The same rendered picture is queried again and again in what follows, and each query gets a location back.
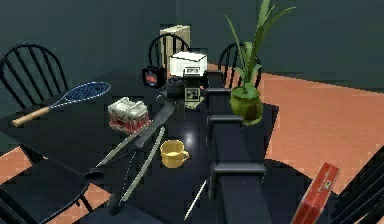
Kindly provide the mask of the red and white box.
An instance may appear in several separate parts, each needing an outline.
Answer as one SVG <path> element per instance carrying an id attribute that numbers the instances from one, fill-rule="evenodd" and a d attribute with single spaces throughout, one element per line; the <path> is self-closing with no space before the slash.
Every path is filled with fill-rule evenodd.
<path id="1" fill-rule="evenodd" d="M 134 133 L 151 122 L 144 102 L 134 102 L 129 97 L 122 97 L 109 105 L 108 114 L 109 126 L 127 134 Z"/>

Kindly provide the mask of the green plant in green pot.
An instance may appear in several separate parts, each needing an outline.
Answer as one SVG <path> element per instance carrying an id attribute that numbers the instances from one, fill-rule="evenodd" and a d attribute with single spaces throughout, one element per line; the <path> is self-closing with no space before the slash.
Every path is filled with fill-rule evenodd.
<path id="1" fill-rule="evenodd" d="M 224 15 L 234 37 L 241 63 L 239 67 L 233 66 L 234 71 L 240 75 L 241 85 L 231 89 L 230 106 L 233 114 L 241 116 L 243 124 L 248 126 L 256 125 L 263 117 L 261 93 L 258 90 L 262 69 L 258 58 L 259 50 L 271 27 L 283 16 L 296 9 L 295 6 L 291 6 L 276 12 L 275 8 L 276 5 L 272 5 L 271 0 L 262 0 L 253 40 L 243 43 L 240 42 L 232 20 Z"/>

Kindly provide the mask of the beige cupboard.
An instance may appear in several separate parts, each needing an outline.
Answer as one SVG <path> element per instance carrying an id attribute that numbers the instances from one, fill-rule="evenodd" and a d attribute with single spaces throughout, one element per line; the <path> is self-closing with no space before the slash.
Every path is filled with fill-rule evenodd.
<path id="1" fill-rule="evenodd" d="M 168 27 L 162 29 L 160 33 L 165 35 L 167 33 L 175 34 L 176 36 L 184 40 L 187 45 L 190 45 L 190 27 L 187 25 L 175 25 L 172 27 Z M 165 37 L 160 38 L 160 46 L 162 64 L 166 68 L 169 68 L 169 59 L 173 54 L 186 50 L 186 47 L 182 46 L 182 42 L 179 39 L 167 35 Z"/>

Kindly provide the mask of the red book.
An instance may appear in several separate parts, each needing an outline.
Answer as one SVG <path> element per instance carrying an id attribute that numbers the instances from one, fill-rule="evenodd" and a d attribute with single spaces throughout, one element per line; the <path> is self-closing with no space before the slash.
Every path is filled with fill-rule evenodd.
<path id="1" fill-rule="evenodd" d="M 316 224 L 337 180 L 339 168 L 324 162 L 312 180 L 290 224 Z"/>

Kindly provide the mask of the yellow mug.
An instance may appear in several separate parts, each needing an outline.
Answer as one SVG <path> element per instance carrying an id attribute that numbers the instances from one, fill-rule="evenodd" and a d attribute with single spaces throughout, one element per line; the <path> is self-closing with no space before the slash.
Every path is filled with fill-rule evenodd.
<path id="1" fill-rule="evenodd" d="M 190 155 L 180 140 L 166 140 L 160 146 L 161 160 L 165 167 L 175 169 L 180 167 Z"/>

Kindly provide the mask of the white pencil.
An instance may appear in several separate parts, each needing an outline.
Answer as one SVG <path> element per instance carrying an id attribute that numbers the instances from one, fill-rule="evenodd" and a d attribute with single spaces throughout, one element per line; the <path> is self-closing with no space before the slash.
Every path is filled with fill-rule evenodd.
<path id="1" fill-rule="evenodd" d="M 202 183 L 202 185 L 200 186 L 198 192 L 196 193 L 191 205 L 189 206 L 186 214 L 184 215 L 184 221 L 186 221 L 189 217 L 189 215 L 192 213 L 192 210 L 195 206 L 195 204 L 197 203 L 198 199 L 200 198 L 201 196 L 201 193 L 202 191 L 204 190 L 205 186 L 207 185 L 207 180 L 204 180 L 204 182 Z"/>

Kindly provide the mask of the black clock with red face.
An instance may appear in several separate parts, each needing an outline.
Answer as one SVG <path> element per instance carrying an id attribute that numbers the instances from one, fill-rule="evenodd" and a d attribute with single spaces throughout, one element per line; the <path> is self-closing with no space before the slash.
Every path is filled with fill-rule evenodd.
<path id="1" fill-rule="evenodd" d="M 142 69 L 142 80 L 145 86 L 159 89 L 166 83 L 166 70 L 149 65 Z"/>

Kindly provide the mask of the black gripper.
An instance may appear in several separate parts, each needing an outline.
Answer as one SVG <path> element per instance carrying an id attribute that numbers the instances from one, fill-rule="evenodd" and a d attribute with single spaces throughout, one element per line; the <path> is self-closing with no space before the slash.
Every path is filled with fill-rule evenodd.
<path id="1" fill-rule="evenodd" d="M 85 175 L 86 180 L 97 180 L 104 177 L 101 168 L 112 163 L 117 159 L 117 155 L 120 151 L 128 145 L 131 141 L 135 140 L 134 144 L 137 148 L 142 148 L 147 140 L 155 133 L 155 131 L 163 125 L 170 117 L 183 117 L 185 113 L 184 109 L 184 83 L 180 77 L 171 77 L 166 81 L 166 88 L 161 91 L 156 98 L 156 102 L 161 105 L 160 111 L 154 116 L 152 123 L 147 126 L 144 125 L 138 131 L 132 133 L 120 142 L 114 149 L 112 149 L 94 168 L 91 168 Z M 118 214 L 123 208 L 123 204 L 129 199 L 136 186 L 144 176 L 147 168 L 151 164 L 157 150 L 159 149 L 161 140 L 163 139 L 165 128 L 161 127 L 156 141 L 142 165 L 140 171 L 133 179 L 130 186 L 127 188 L 124 194 L 112 194 L 107 202 L 108 212 L 110 214 Z"/>

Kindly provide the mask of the black spindle-back chair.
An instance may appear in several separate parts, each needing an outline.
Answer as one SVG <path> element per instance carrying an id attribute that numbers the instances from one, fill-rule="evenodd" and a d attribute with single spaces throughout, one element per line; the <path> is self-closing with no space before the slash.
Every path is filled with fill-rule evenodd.
<path id="1" fill-rule="evenodd" d="M 223 80 L 229 88 L 238 87 L 242 84 L 241 77 L 238 77 L 238 80 L 234 81 L 234 68 L 237 66 L 239 61 L 239 52 L 235 43 L 228 45 L 220 55 L 218 69 L 223 73 Z"/>
<path id="2" fill-rule="evenodd" d="M 17 146 L 0 152 L 0 224 L 48 224 L 73 205 L 93 208 L 89 182 L 50 159 Z"/>
<path id="3" fill-rule="evenodd" d="M 59 58 L 34 43 L 15 45 L 0 57 L 0 82 L 22 110 L 69 89 Z"/>
<path id="4" fill-rule="evenodd" d="M 339 194 L 331 224 L 353 224 L 384 196 L 384 146 Z"/>
<path id="5" fill-rule="evenodd" d="M 150 65 L 167 69 L 171 56 L 189 50 L 189 44 L 182 37 L 173 33 L 160 34 L 149 46 L 148 62 Z"/>

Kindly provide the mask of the black dining table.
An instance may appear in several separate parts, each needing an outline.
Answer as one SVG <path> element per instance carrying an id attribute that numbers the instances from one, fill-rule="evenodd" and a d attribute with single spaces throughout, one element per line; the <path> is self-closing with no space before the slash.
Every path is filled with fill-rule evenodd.
<path id="1" fill-rule="evenodd" d="M 85 173 L 124 138 L 108 125 L 108 105 L 127 96 L 132 100 L 143 101 L 151 115 L 155 115 L 160 109 L 156 102 L 158 90 L 144 86 L 139 76 L 111 72 L 101 79 L 110 83 L 111 89 L 108 94 L 94 101 L 64 106 L 21 127 L 15 127 L 11 118 L 5 118 L 0 121 L 0 129 L 48 158 L 79 173 Z M 137 206 L 135 202 L 146 191 L 153 191 L 158 185 L 170 189 L 171 185 L 165 181 L 168 175 L 179 174 L 188 178 L 188 170 L 195 166 L 198 157 L 213 157 L 206 144 L 207 116 L 206 104 L 200 104 L 196 109 L 186 111 L 183 117 L 173 116 L 167 121 L 166 138 L 181 140 L 191 157 L 176 169 L 168 169 L 159 158 L 154 159 L 143 182 L 134 191 L 130 200 L 132 204 Z M 265 105 L 262 123 L 242 129 L 242 143 L 253 161 L 260 160 L 276 116 L 276 107 Z M 272 222 L 290 224 L 311 180 L 282 162 L 267 159 L 264 164 L 266 174 L 262 178 L 262 190 Z M 186 213 L 193 196 L 207 178 L 202 169 L 198 169 L 195 176 L 197 181 L 192 184 L 190 191 L 183 189 L 180 182 L 176 184 L 176 188 L 185 194 L 181 201 L 182 213 Z M 216 201 L 203 197 L 183 224 L 219 224 L 218 210 Z"/>

